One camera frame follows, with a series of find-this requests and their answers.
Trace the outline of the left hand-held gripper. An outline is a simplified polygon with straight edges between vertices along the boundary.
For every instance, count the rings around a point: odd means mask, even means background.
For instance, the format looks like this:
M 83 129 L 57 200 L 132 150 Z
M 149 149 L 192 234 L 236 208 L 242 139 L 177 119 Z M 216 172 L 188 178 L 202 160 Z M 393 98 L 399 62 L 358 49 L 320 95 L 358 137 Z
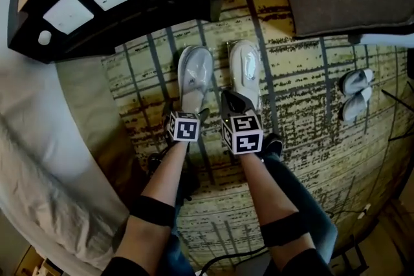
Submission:
M 210 116 L 210 109 L 204 108 L 198 114 L 182 111 L 168 111 L 164 122 L 167 142 L 196 142 L 200 127 Z

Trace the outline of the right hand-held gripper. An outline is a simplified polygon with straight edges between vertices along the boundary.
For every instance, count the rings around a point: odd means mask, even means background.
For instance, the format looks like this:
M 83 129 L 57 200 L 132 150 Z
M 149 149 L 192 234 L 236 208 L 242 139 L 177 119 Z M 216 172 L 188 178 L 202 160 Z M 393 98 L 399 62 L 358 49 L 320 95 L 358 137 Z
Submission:
M 249 98 L 233 90 L 222 91 L 222 139 L 234 155 L 261 151 L 263 128 L 256 113 L 249 110 L 254 110 Z

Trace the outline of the black forearm band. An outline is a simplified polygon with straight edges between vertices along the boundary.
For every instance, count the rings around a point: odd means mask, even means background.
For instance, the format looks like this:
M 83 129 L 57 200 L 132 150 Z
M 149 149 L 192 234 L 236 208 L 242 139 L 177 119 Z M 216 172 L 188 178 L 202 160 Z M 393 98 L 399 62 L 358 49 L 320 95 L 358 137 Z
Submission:
M 309 232 L 300 212 L 260 227 L 266 247 L 284 246 Z
M 175 208 L 148 196 L 139 196 L 130 215 L 158 226 L 174 227 Z

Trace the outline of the person's right forearm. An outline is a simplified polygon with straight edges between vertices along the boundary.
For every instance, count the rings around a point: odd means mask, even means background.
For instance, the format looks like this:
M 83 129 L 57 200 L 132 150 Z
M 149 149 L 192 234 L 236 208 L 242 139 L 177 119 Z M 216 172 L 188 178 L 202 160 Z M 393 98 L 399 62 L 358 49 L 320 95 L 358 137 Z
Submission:
M 260 227 L 299 212 L 256 154 L 243 154 L 240 160 Z M 307 249 L 315 249 L 309 233 L 284 246 L 269 248 L 272 259 L 280 271 L 291 259 Z

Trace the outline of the person's left forearm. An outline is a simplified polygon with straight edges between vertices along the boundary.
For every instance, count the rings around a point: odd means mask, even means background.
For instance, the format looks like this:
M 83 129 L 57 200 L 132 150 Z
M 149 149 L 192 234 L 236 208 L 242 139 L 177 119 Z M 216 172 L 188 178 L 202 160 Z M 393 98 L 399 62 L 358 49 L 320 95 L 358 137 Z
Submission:
M 171 207 L 175 205 L 177 189 L 188 142 L 177 142 L 165 155 L 142 194 Z M 115 253 L 142 267 L 155 276 L 163 251 L 171 235 L 171 228 L 149 223 L 130 216 L 125 234 Z

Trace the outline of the person's right black shoe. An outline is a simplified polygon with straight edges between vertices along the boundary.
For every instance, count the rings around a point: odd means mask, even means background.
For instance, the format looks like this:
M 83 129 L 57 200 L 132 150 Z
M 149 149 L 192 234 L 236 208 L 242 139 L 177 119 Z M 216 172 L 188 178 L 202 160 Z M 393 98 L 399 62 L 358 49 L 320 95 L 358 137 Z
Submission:
M 268 155 L 274 154 L 277 157 L 280 157 L 283 151 L 283 141 L 279 134 L 270 133 L 265 137 L 262 143 L 261 151 L 258 152 L 260 158 Z

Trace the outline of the beige bed base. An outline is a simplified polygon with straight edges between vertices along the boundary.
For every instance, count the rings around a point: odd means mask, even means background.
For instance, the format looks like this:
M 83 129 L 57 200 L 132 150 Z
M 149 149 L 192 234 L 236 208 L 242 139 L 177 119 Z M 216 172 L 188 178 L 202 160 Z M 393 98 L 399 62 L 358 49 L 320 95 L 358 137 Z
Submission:
M 101 59 L 60 62 L 56 69 L 83 141 L 120 200 L 130 208 L 147 175 L 118 113 Z

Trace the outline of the dark wooden nightstand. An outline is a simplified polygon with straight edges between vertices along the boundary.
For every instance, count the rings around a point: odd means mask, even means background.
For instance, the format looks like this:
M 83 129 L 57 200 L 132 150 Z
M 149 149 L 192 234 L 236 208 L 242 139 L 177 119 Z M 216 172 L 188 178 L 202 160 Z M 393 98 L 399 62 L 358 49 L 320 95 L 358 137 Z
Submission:
M 219 19 L 223 0 L 128 0 L 108 11 L 93 0 L 79 0 L 94 18 L 69 35 L 56 30 L 43 15 L 59 0 L 14 0 L 9 13 L 9 49 L 43 63 L 110 55 L 136 37 L 192 19 Z M 42 30 L 51 32 L 47 46 L 38 43 Z

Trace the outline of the black tripod light stand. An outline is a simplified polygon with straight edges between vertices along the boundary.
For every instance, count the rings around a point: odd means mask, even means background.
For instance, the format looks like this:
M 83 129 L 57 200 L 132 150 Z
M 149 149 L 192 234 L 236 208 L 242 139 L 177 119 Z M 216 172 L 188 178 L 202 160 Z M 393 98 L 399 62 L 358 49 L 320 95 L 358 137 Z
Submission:
M 410 89 L 410 91 L 412 92 L 412 94 L 414 95 L 414 86 L 411 84 L 410 81 L 407 81 L 407 85 Z M 408 105 L 406 102 L 404 102 L 402 99 L 398 98 L 397 96 L 392 95 L 391 93 L 389 93 L 388 91 L 382 89 L 381 92 L 391 98 L 392 100 L 395 101 L 395 103 L 398 105 L 402 105 L 405 109 L 407 109 L 410 113 L 414 114 L 414 107 Z M 408 129 L 404 132 L 404 134 L 400 134 L 398 136 L 394 136 L 394 137 L 390 137 L 388 139 L 388 142 L 393 142 L 396 140 L 400 140 L 400 139 L 405 139 L 408 138 L 410 136 L 414 136 L 414 121 L 413 123 L 408 127 Z

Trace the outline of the person's black top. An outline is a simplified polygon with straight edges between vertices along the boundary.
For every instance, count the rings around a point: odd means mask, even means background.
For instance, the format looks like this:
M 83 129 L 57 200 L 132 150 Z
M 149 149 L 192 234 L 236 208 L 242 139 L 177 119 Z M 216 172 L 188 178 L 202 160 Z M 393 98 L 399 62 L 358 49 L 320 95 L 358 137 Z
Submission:
M 328 265 L 315 249 L 307 249 L 291 259 L 286 266 L 279 271 L 272 266 L 270 261 L 263 276 L 333 276 Z M 137 263 L 123 257 L 111 259 L 101 276 L 149 276 L 149 273 Z

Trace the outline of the white bed duvet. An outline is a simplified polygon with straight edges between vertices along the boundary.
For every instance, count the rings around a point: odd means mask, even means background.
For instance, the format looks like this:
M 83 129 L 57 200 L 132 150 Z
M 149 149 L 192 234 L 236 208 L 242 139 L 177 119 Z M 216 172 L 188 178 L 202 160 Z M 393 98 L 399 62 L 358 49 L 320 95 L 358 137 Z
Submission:
M 70 276 L 100 276 L 126 206 L 88 150 L 54 65 L 10 50 L 0 0 L 0 211 Z

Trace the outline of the black waste bin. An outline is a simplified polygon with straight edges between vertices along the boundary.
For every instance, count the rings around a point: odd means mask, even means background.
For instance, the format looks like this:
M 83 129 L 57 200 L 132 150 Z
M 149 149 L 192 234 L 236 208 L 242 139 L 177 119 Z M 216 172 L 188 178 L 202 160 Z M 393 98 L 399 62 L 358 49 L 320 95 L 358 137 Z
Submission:
M 414 80 L 414 48 L 407 50 L 406 72 L 407 76 Z

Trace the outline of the open cardboard box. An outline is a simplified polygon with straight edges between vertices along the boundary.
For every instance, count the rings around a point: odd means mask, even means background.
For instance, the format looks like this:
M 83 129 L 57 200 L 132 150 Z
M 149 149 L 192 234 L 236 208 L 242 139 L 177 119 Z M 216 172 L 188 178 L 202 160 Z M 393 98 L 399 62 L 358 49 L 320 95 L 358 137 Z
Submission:
M 30 246 L 13 276 L 63 276 L 63 271 Z

